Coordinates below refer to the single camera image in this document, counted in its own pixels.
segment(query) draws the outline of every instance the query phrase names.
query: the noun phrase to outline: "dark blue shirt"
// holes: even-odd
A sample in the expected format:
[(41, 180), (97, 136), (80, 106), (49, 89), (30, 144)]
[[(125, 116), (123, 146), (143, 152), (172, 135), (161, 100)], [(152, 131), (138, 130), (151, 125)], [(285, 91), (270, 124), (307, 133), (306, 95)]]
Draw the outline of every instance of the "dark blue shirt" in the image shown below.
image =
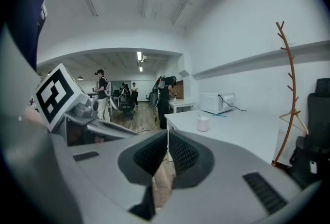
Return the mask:
[(36, 70), (38, 39), (44, 20), (41, 8), (44, 0), (17, 0), (8, 19), (9, 31), (22, 55)]

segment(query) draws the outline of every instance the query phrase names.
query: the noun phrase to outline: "white cup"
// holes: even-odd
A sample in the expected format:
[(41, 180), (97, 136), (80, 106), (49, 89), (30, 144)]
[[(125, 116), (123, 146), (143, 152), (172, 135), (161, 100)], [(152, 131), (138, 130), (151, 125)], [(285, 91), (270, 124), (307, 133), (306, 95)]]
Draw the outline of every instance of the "white cup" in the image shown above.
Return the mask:
[(197, 130), (208, 131), (208, 117), (197, 118)]

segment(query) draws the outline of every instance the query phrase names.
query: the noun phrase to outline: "black pants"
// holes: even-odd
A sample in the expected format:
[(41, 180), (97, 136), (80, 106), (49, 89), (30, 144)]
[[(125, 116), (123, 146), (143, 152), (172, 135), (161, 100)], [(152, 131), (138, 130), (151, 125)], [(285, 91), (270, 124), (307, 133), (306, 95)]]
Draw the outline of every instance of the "black pants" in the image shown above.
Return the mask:
[(135, 105), (138, 105), (138, 96), (139, 96), (139, 92), (136, 92), (136, 98), (135, 98)]
[(167, 121), (165, 118), (165, 114), (169, 113), (169, 100), (168, 99), (160, 99), (158, 103), (158, 115), (159, 115), (159, 127), (163, 130), (167, 129)]

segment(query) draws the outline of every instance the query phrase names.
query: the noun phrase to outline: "table leg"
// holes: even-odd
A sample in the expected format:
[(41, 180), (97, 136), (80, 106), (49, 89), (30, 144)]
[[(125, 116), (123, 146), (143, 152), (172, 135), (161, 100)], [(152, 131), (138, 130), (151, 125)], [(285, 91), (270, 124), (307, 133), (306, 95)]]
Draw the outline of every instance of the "table leg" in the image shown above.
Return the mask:
[(169, 161), (172, 162), (173, 159), (170, 155), (170, 130), (172, 129), (172, 125), (171, 123), (169, 122), (169, 120), (167, 120), (167, 155), (168, 155), (168, 158), (169, 158)]

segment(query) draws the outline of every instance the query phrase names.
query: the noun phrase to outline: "wooden floor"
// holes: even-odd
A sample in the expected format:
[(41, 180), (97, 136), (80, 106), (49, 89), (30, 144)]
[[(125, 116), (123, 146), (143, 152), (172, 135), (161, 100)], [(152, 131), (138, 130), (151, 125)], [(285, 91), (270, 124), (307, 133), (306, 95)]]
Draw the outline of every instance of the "wooden floor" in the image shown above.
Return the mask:
[[(151, 108), (148, 102), (139, 102), (139, 106), (134, 109), (133, 116), (123, 115), (121, 111), (113, 110), (110, 116), (111, 122), (121, 125), (127, 129), (139, 132), (140, 134), (150, 133), (160, 130), (158, 113)], [(172, 182), (175, 178), (173, 162), (169, 162), (167, 155), (152, 179), (155, 208), (161, 209), (170, 198)]]

